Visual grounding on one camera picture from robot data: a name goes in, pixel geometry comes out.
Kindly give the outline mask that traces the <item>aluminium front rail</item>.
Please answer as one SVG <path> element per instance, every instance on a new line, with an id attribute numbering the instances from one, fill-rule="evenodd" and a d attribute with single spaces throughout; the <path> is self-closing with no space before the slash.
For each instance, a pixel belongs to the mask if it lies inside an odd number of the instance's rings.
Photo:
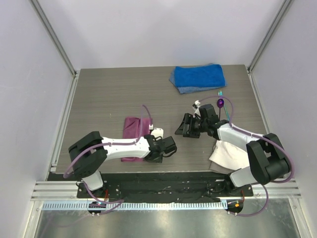
<path id="1" fill-rule="evenodd" d="M 302 197 L 294 179 L 286 183 L 268 183 L 265 187 L 272 199 Z M 77 190 L 75 181 L 38 181 L 35 183 L 31 200 L 78 200 Z"/>

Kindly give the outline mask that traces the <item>aluminium frame post left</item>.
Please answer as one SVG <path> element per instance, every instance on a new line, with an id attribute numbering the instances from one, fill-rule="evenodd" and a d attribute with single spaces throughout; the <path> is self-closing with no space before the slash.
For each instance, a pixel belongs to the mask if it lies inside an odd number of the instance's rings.
<path id="1" fill-rule="evenodd" d="M 62 46 L 56 32 L 54 31 L 48 17 L 46 16 L 40 2 L 38 0 L 29 0 L 31 6 L 33 7 L 35 13 L 37 14 L 39 20 L 41 21 L 42 25 L 44 26 L 48 36 L 52 40 L 55 48 L 57 49 L 58 53 L 60 54 L 62 60 L 64 61 L 67 69 L 69 70 L 70 74 L 75 77 L 76 76 L 76 70 L 71 63 L 64 47 Z"/>

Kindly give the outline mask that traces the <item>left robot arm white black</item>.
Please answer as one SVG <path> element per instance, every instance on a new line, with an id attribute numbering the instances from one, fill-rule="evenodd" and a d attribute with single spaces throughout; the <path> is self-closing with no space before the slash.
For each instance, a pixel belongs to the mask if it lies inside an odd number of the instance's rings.
<path id="1" fill-rule="evenodd" d="M 66 179 L 74 176 L 83 182 L 93 197 L 102 197 L 106 186 L 99 170 L 100 166 L 113 159 L 132 157 L 161 163 L 163 158 L 168 158 L 177 151 L 173 137 L 162 136 L 161 128 L 131 139 L 111 139 L 102 137 L 98 131 L 90 132 L 68 148 L 71 164 L 63 177 Z"/>

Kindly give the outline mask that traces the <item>iridescent fork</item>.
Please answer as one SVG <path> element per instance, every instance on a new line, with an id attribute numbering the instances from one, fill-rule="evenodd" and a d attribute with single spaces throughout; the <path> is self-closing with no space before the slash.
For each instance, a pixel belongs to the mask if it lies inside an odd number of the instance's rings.
<path id="1" fill-rule="evenodd" d="M 221 91 L 221 90 L 220 90 L 220 91 L 218 91 L 218 98 L 222 98 L 222 99 L 224 99 L 224 98 L 222 97 L 222 91 Z M 229 115 L 229 113 L 228 113 L 228 110 L 227 110 L 227 108 L 226 108 L 226 105 L 225 105 L 225 104 L 224 104 L 223 109 L 224 109 L 224 111 L 225 111 L 225 115 L 226 115 L 227 120 L 228 120 L 228 121 L 230 121 L 230 115 Z"/>

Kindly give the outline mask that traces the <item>aluminium frame post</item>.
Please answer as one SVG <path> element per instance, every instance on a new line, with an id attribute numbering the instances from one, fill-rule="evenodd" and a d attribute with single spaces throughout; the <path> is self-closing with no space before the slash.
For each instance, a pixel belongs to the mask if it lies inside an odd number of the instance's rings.
<path id="1" fill-rule="evenodd" d="M 284 0 L 282 2 L 282 5 L 280 6 L 277 14 L 275 15 L 272 23 L 270 24 L 270 27 L 269 27 L 268 31 L 266 32 L 262 42 L 260 43 L 250 65 L 247 67 L 248 73 L 251 73 L 255 69 L 258 61 L 260 60 L 266 47 L 268 46 L 268 44 L 272 40 L 275 32 L 277 31 L 280 23 L 282 22 L 283 18 L 286 16 L 286 14 L 287 14 L 287 12 L 288 12 L 288 10 L 291 7 L 293 2 L 294 2 L 293 0 Z"/>
<path id="2" fill-rule="evenodd" d="M 29 0 L 31 6 L 33 7 L 35 13 L 37 14 L 39 20 L 41 21 L 42 25 L 44 26 L 48 36 L 52 40 L 55 48 L 57 49 L 58 53 L 60 54 L 62 60 L 64 61 L 67 69 L 69 70 L 70 74 L 75 77 L 76 76 L 76 70 L 71 63 L 64 47 L 62 46 L 56 32 L 54 31 L 48 17 L 46 16 L 40 2 L 38 0 Z"/>

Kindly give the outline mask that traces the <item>iridescent purple spoon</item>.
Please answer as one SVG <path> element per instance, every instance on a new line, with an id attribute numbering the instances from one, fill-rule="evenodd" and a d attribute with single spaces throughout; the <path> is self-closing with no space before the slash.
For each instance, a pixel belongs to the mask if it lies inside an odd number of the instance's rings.
<path id="1" fill-rule="evenodd" d="M 219 109 L 219 113 L 218 113 L 218 116 L 219 116 L 219 119 L 221 118 L 221 110 L 222 108 L 224 107 L 224 100 L 222 98 L 219 98 L 217 100 L 217 107 Z"/>

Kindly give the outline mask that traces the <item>aluminium frame post right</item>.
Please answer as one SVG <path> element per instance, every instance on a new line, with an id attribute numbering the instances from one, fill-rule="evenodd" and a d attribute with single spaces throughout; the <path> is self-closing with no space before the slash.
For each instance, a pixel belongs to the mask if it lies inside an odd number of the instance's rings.
<path id="1" fill-rule="evenodd" d="M 251 73 L 255 69 L 258 61 L 260 60 L 266 47 L 268 46 L 268 44 L 272 40 L 275 32 L 277 31 L 280 23 L 282 22 L 283 18 L 286 16 L 286 14 L 287 14 L 287 12 L 288 12 L 288 10 L 291 7 L 293 2 L 294 2 L 293 0 L 284 0 L 282 2 L 282 5 L 280 6 L 277 14 L 275 15 L 272 23 L 270 24 L 270 27 L 269 27 L 268 31 L 266 32 L 262 42 L 260 43 L 250 65 L 247 67 L 248 73 Z"/>

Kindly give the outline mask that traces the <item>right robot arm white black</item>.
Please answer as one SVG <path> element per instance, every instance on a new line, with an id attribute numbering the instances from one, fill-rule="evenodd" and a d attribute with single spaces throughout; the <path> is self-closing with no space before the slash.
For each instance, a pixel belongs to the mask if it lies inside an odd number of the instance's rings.
<path id="1" fill-rule="evenodd" d="M 292 163 L 283 149 L 277 135 L 255 134 L 234 126 L 228 120 L 219 119 L 213 105 L 194 106 L 194 114 L 186 113 L 176 135 L 199 138 L 207 133 L 219 141 L 228 142 L 245 151 L 249 166 L 228 174 L 224 191 L 230 196 L 239 193 L 242 186 L 278 182 L 286 174 L 292 175 Z"/>

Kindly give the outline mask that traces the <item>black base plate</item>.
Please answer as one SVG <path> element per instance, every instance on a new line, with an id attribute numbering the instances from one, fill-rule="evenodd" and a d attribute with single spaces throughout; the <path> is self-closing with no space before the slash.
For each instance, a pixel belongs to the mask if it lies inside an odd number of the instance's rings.
<path id="1" fill-rule="evenodd" d="M 102 174 L 97 198 L 125 203 L 203 203 L 220 197 L 252 197 L 247 184 L 234 188 L 229 177 L 211 171 Z"/>

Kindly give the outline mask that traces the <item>magenta satin napkin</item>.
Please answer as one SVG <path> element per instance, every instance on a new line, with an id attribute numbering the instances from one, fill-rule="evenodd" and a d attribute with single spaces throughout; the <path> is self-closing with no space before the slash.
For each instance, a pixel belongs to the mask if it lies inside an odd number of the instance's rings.
<path id="1" fill-rule="evenodd" d="M 150 133 L 149 118 L 126 117 L 123 126 L 123 139 L 133 139 Z"/>

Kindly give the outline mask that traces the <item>white folded cloth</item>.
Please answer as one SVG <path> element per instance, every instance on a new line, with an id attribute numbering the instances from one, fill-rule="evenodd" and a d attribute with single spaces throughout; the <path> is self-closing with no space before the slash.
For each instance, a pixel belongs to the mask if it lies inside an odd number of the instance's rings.
<path id="1" fill-rule="evenodd" d="M 247 153 L 225 141 L 216 142 L 209 160 L 218 166 L 234 171 L 249 166 Z"/>

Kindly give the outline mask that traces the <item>blue terry towel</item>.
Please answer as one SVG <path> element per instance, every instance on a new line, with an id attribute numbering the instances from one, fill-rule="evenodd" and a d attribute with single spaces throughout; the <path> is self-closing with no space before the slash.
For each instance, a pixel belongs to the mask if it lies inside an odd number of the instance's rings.
<path id="1" fill-rule="evenodd" d="M 179 67 L 174 70 L 176 87 L 223 87 L 226 80 L 220 64 L 197 67 Z"/>

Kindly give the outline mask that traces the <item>blue striped cloth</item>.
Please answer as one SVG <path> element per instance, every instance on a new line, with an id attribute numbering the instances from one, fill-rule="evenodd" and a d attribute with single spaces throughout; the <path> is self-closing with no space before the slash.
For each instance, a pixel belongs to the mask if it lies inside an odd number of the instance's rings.
<path id="1" fill-rule="evenodd" d="M 176 87 L 174 82 L 174 70 L 172 70 L 169 81 Z M 207 88 L 200 88 L 200 87 L 176 87 L 176 89 L 179 91 L 180 94 L 188 94 L 188 93 L 194 93 L 194 92 L 201 92 L 201 91 L 207 91 L 207 90 L 213 90 L 218 89 L 222 87 L 207 87 Z"/>

